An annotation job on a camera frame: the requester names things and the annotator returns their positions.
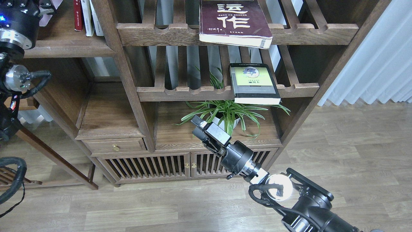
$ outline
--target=white pot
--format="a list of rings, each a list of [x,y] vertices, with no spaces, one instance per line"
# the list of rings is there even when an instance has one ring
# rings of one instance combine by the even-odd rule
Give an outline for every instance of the white pot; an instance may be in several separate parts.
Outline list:
[[[220,118],[216,118],[216,117],[214,117],[213,118],[213,120],[212,120],[212,122],[214,122],[214,123],[216,123],[216,125],[219,123],[219,121],[220,121]],[[236,127],[236,125],[237,125],[237,123],[240,121],[240,118],[238,118],[238,119],[236,119],[235,121],[234,121],[234,124],[233,124],[233,128],[235,128]],[[223,120],[221,123],[220,123],[220,125],[218,125],[220,128],[222,128],[223,130],[225,130],[225,121]]]

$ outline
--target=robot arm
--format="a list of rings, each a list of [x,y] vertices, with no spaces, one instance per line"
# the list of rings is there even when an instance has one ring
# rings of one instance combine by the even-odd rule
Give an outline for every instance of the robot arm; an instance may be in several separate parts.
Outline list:
[[[249,182],[250,197],[282,215],[282,223],[289,231],[359,232],[358,228],[330,211],[333,195],[324,188],[291,168],[286,170],[286,174],[270,175],[252,160],[252,150],[240,141],[231,144],[231,137],[216,124],[207,123],[198,116],[191,122],[196,125],[192,133],[209,151],[221,156],[222,166],[231,171],[227,179],[240,175]],[[293,189],[300,194],[297,203],[291,209],[281,206],[278,201],[290,197]],[[259,190],[260,198],[255,196],[256,190]]]
[[[36,94],[52,77],[49,71],[29,72],[11,60],[22,59],[24,50],[35,46],[40,19],[54,12],[50,0],[0,0],[0,140],[8,141],[22,128],[17,119],[20,99]],[[30,88],[34,79],[41,81]],[[8,97],[10,107],[4,105]]]

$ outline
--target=red book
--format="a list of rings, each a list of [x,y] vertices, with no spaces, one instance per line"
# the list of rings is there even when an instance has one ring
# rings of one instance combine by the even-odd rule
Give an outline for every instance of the red book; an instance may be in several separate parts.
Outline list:
[[[258,0],[200,0],[199,39],[268,49],[272,33]]]
[[[83,30],[83,11],[80,0],[73,0],[73,10],[75,13],[75,31]]]

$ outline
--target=cabinet door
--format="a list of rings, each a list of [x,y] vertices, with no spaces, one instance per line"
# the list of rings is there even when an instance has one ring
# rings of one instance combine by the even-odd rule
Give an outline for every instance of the cabinet door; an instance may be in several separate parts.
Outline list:
[[[189,153],[98,158],[116,184],[190,178]]]
[[[252,160],[262,164],[265,167],[266,163],[275,154],[277,148],[253,149]],[[220,163],[221,157],[207,152],[191,152],[190,153],[190,174],[192,178],[219,178],[226,177],[230,174]]]

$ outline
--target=brass knob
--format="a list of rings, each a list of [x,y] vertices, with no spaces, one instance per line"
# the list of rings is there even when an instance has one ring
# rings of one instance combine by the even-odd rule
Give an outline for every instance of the brass knob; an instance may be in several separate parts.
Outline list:
[[[120,151],[120,148],[117,146],[117,144],[113,144],[113,151],[115,152]]]

